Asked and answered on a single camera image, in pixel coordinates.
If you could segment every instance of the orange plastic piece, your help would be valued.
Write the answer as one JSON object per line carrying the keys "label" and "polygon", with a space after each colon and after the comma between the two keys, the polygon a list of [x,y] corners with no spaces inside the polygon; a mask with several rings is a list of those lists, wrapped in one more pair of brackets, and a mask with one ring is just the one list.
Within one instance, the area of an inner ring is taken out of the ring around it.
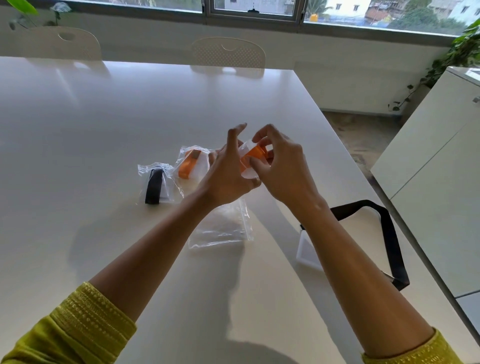
{"label": "orange plastic piece", "polygon": [[252,149],[249,150],[247,154],[240,158],[240,173],[243,173],[244,170],[250,168],[250,163],[247,161],[247,157],[267,159],[267,156],[268,152],[264,146],[254,146]]}
{"label": "orange plastic piece", "polygon": [[192,172],[195,164],[197,163],[198,157],[200,156],[201,151],[198,149],[191,150],[187,153],[185,160],[180,164],[179,167],[179,177],[187,180],[190,178],[190,173]]}

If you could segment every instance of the yellow sleeve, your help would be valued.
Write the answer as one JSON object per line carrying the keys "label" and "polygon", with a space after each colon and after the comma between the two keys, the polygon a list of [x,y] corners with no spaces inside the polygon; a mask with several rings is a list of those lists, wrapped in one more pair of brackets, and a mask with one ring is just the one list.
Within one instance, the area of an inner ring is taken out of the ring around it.
{"label": "yellow sleeve", "polygon": [[405,354],[390,359],[370,359],[364,354],[362,358],[365,364],[462,364],[437,329],[425,344]]}
{"label": "yellow sleeve", "polygon": [[83,283],[17,341],[2,364],[110,364],[135,323],[90,283]]}

